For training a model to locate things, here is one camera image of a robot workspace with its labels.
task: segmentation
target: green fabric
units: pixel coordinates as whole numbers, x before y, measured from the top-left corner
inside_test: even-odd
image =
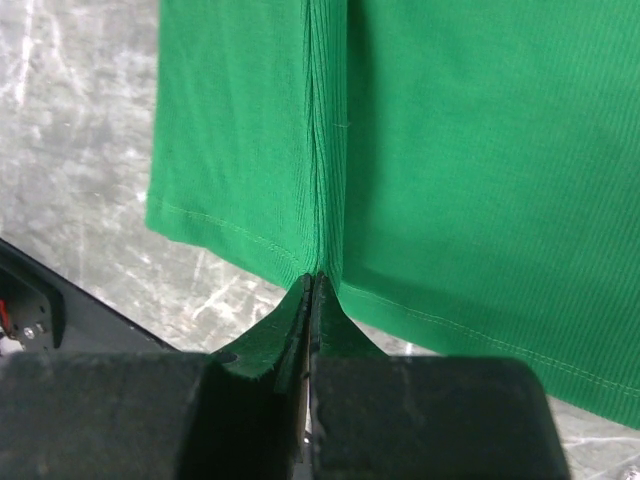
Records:
[[[150,228],[640,427],[640,2],[160,11]]]

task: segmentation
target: marble table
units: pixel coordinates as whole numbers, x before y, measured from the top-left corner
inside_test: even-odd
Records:
[[[155,0],[0,0],[0,236],[174,346],[212,351],[283,292],[143,225],[157,18]],[[576,479],[640,478],[640,432],[552,408]]]

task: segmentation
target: seam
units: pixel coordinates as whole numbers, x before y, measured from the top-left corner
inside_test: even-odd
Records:
[[[552,368],[556,368],[558,370],[561,370],[563,372],[569,373],[570,375],[575,375],[577,377],[581,377],[584,380],[587,380],[588,382],[591,382],[595,385],[601,385],[605,388],[609,388],[615,391],[618,391],[619,393],[622,393],[623,395],[627,395],[633,398],[640,398],[640,389],[637,388],[633,388],[630,387],[628,385],[623,385],[620,383],[616,383],[616,382],[612,382],[611,380],[606,380],[602,377],[598,377],[597,375],[594,375],[591,372],[588,372],[586,370],[582,370],[574,365],[570,365],[567,363],[564,363],[560,360],[556,360],[554,358],[550,358],[547,357],[545,355],[542,355],[541,353],[536,353],[533,352],[531,350],[527,350],[526,348],[522,348],[522,347],[518,347],[517,345],[513,345],[507,342],[503,342],[501,340],[498,340],[496,338],[492,338],[489,337],[488,335],[485,335],[483,333],[480,333],[476,330],[473,330],[469,327],[466,327],[464,325],[460,325],[459,323],[456,323],[452,320],[448,320],[446,318],[443,317],[438,317],[435,315],[430,315],[424,312],[420,312],[419,310],[414,310],[411,309],[409,307],[405,307],[404,305],[401,305],[399,303],[393,302],[391,300],[387,300],[385,298],[379,297],[377,295],[368,293],[364,290],[361,290],[359,288],[356,287],[352,287],[350,285],[343,285],[343,288],[345,290],[350,290],[351,293],[353,295],[355,295],[356,297],[360,297],[363,299],[367,299],[367,300],[371,300],[375,303],[379,303],[381,305],[393,305],[396,307],[399,307],[400,309],[406,311],[407,315],[409,315],[410,317],[414,317],[414,318],[418,318],[421,320],[425,320],[431,323],[435,323],[436,325],[440,325],[443,327],[447,327],[453,330],[457,330],[460,333],[462,333],[463,335],[470,337],[470,338],[475,338],[477,340],[483,341],[485,343],[491,343],[491,344],[495,344],[497,348],[499,348],[500,350],[504,350],[504,351],[512,351],[515,353],[518,353],[519,355],[522,355],[523,357],[526,357],[534,362],[537,363],[541,363],[543,365],[547,365],[549,367]]]
[[[315,254],[314,264],[313,264],[313,273],[317,274],[320,268],[322,268],[322,263],[324,261],[324,249],[323,242],[324,237],[326,235],[325,224],[324,224],[324,215],[321,211],[321,208],[324,207],[321,201],[321,185],[320,185],[320,173],[319,173],[319,156],[318,156],[318,148],[319,144],[316,138],[317,135],[317,126],[316,126],[316,102],[315,102],[315,94],[316,94],[316,79],[314,75],[314,54],[313,54],[313,33],[314,33],[314,25],[313,25],[313,13],[311,11],[312,5],[311,0],[306,0],[302,7],[302,28],[304,35],[303,42],[303,74],[305,76],[305,107],[306,107],[306,120],[307,120],[307,153],[309,155],[309,161],[311,162],[311,178],[309,190],[312,195],[311,206],[313,209],[313,228],[312,230],[315,232],[313,235],[313,240],[315,245],[313,245],[313,251]]]
[[[259,235],[255,235],[247,230],[244,230],[241,227],[238,227],[237,225],[234,225],[232,223],[229,222],[225,222],[224,220],[220,220],[219,218],[213,217],[211,215],[207,215],[206,213],[199,213],[199,212],[194,212],[191,210],[186,210],[184,208],[180,208],[180,207],[176,207],[175,205],[172,205],[170,203],[165,202],[164,200],[160,200],[159,198],[153,197],[153,196],[148,196],[147,197],[147,201],[151,202],[151,203],[155,203],[155,204],[159,204],[162,208],[165,208],[171,212],[174,213],[180,213],[183,215],[187,215],[189,217],[193,217],[196,220],[200,220],[200,221],[204,221],[207,223],[212,223],[214,225],[218,225],[219,227],[224,227],[227,228],[229,230],[232,230],[240,235],[242,235],[243,237],[245,237],[247,240],[250,240],[254,243],[258,243],[260,245],[262,245],[263,247],[267,248],[268,250],[278,254],[281,257],[284,257],[288,260],[291,260],[294,263],[294,266],[297,267],[298,269],[303,269],[303,265],[300,262],[300,260],[293,254],[291,253],[289,250],[287,250],[284,247],[281,247],[280,245],[267,240],[264,237],[261,237]]]

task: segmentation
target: green shirt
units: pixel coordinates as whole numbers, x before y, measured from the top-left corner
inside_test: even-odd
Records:
[[[163,0],[147,223],[640,428],[640,2]]]

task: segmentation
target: gray marble surface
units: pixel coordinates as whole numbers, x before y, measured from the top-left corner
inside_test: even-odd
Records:
[[[283,292],[144,228],[157,28],[155,0],[0,0],[0,236],[176,347],[212,351]],[[640,432],[552,408],[575,478],[633,478]]]

